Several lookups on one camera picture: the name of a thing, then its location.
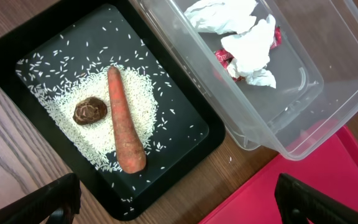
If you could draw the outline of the brown shiitake mushroom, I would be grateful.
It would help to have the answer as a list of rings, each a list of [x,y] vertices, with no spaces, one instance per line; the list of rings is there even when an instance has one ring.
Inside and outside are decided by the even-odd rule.
[[[73,120],[79,125],[93,124],[103,119],[107,113],[106,104],[99,98],[91,96],[75,106]]]

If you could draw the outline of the red snack wrapper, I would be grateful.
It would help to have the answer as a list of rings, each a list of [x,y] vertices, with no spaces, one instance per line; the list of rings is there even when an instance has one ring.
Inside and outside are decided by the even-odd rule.
[[[281,29],[280,26],[276,26],[274,31],[273,43],[270,46],[270,50],[280,46],[281,44],[282,44]],[[217,50],[215,51],[214,54],[217,60],[219,61],[219,63],[223,66],[225,70],[227,69],[231,61],[234,59],[234,57],[224,49]]]

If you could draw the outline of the white tissue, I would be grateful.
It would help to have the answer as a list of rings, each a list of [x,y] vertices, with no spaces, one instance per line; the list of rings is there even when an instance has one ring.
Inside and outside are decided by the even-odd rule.
[[[234,57],[226,69],[233,81],[275,88],[275,77],[266,66],[276,20],[271,14],[257,20],[252,15],[256,6],[255,0],[202,0],[188,7],[184,15],[197,32],[223,36],[221,49]]]

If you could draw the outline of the orange carrot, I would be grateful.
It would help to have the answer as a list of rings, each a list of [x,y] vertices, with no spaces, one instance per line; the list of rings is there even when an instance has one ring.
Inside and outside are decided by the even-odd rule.
[[[135,174],[145,168],[146,154],[132,121],[119,69],[110,67],[107,76],[117,161],[125,173]]]

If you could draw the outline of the clear plastic bin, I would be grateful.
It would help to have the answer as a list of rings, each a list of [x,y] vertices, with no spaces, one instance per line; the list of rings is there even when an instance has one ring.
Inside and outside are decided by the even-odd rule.
[[[199,34],[190,1],[132,5],[207,99],[238,146],[265,146],[301,160],[358,112],[358,8],[354,1],[259,1],[282,43],[267,65],[275,88],[234,82],[214,56],[220,36]]]

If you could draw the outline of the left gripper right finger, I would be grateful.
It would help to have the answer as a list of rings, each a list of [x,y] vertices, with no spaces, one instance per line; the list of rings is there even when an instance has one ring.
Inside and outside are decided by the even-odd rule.
[[[278,176],[274,195],[284,224],[358,223],[357,211],[288,174]]]

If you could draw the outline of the black plastic tray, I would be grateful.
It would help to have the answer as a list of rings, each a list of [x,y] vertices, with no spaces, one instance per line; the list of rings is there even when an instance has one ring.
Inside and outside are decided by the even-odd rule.
[[[147,165],[96,167],[48,115],[91,72],[123,65],[151,79],[157,122]],[[129,1],[59,1],[0,37],[0,87],[115,219],[137,218],[214,151],[225,128]]]

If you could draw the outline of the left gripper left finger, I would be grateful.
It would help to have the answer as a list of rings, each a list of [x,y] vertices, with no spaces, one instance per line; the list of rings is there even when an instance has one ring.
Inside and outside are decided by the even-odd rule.
[[[69,173],[0,209],[0,224],[70,224],[81,207],[80,180]]]

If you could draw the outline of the red serving tray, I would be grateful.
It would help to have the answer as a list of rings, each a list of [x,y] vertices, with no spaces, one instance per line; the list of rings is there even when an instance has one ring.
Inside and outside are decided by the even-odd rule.
[[[340,128],[300,161],[277,156],[203,223],[358,223],[358,142]]]

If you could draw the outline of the pile of white rice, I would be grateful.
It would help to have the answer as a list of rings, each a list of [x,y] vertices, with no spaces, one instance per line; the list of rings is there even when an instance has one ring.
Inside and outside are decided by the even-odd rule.
[[[110,115],[93,124],[73,120],[75,106],[91,96],[109,106],[107,70],[120,69],[146,168],[127,174],[116,157]],[[134,200],[158,192],[163,176],[206,137],[206,121],[129,26],[75,26],[16,62],[16,75],[93,171],[129,211]]]

